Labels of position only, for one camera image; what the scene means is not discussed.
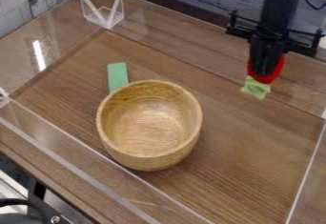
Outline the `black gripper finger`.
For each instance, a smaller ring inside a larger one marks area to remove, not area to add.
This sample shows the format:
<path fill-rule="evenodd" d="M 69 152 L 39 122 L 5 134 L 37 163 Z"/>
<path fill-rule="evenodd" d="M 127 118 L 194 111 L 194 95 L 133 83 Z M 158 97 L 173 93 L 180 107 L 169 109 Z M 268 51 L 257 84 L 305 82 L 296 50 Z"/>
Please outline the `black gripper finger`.
<path fill-rule="evenodd" d="M 280 72 L 282 66 L 282 58 L 285 54 L 286 43 L 273 42 L 266 47 L 266 66 L 265 66 L 265 74 L 268 76 L 276 75 Z"/>
<path fill-rule="evenodd" d="M 265 74 L 266 42 L 261 38 L 252 39 L 250 66 L 256 74 Z"/>

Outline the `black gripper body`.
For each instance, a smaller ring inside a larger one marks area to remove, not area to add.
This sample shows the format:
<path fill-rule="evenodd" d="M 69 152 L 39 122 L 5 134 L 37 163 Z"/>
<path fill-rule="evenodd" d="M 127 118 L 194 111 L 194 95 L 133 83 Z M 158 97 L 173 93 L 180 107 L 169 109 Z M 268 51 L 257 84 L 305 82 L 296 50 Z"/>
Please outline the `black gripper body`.
<path fill-rule="evenodd" d="M 248 41 L 252 41 L 253 35 L 257 34 L 268 41 L 284 41 L 286 51 L 294 51 L 309 57 L 317 56 L 321 38 L 326 36 L 325 29 L 317 29 L 314 32 L 294 29 L 277 31 L 258 20 L 240 15 L 238 10 L 230 10 L 229 14 L 228 34 L 245 38 Z"/>

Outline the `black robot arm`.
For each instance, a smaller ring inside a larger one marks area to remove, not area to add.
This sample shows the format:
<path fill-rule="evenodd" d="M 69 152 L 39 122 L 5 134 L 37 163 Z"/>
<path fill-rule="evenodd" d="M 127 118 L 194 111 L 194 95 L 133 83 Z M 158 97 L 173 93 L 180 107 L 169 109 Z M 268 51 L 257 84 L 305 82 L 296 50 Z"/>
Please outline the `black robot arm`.
<path fill-rule="evenodd" d="M 314 10 L 322 10 L 310 0 L 305 0 Z M 226 33 L 246 38 L 250 43 L 248 74 L 258 82 L 270 84 L 280 76 L 286 54 L 290 51 L 316 56 L 324 29 L 313 32 L 292 27 L 300 0 L 264 0 L 260 19 L 241 16 L 238 10 L 230 11 L 230 23 Z"/>

